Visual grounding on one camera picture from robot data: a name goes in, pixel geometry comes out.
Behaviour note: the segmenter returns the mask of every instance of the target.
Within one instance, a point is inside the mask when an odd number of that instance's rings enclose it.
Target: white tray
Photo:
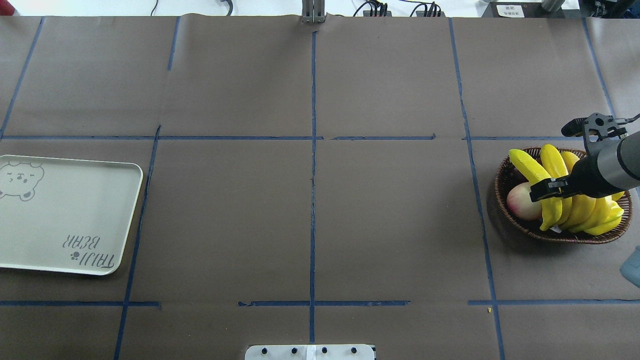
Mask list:
[[[0,156],[0,267],[114,272],[142,178],[132,163]]]

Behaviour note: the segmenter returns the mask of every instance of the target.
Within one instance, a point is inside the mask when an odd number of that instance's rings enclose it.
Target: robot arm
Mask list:
[[[531,186],[531,200],[584,194],[599,198],[640,186],[640,132],[627,136],[621,127],[640,119],[614,119],[599,113],[574,119],[562,128],[565,136],[582,136],[587,156],[570,175]],[[592,142],[590,135],[597,136]]]

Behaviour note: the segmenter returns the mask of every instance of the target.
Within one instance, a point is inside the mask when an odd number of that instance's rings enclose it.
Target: fruit basket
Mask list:
[[[540,162],[539,147],[528,147],[522,150],[531,155],[531,157],[533,157],[534,159],[538,160],[538,162]],[[583,158],[586,156],[586,152],[582,150],[564,148],[558,148],[558,150],[570,151],[576,154],[579,158]],[[622,221],[617,227],[607,233],[593,236],[583,232],[573,234],[569,231],[563,231],[561,233],[556,233],[553,230],[541,231],[539,229],[540,221],[520,220],[519,218],[511,215],[511,213],[507,209],[506,199],[509,191],[511,191],[511,189],[522,182],[521,179],[518,179],[513,175],[514,169],[515,167],[513,166],[513,164],[511,164],[508,157],[502,161],[495,175],[495,179],[493,182],[493,192],[497,199],[498,212],[500,213],[499,216],[504,216],[511,225],[513,225],[520,232],[530,236],[531,238],[552,241],[556,243],[604,244],[617,240],[629,228],[631,218],[633,217],[633,204],[629,191],[626,191],[624,196],[618,200],[618,205],[625,210],[624,215],[622,215]]]

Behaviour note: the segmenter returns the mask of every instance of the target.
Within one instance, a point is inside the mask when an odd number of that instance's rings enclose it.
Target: bear face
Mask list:
[[[39,163],[12,162],[0,167],[0,199],[18,196],[22,201],[33,199],[36,185],[44,177]]]

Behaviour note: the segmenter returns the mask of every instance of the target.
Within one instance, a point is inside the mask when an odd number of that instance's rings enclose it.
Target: silver cylinder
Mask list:
[[[560,10],[564,0],[542,0],[542,8],[552,13]]]

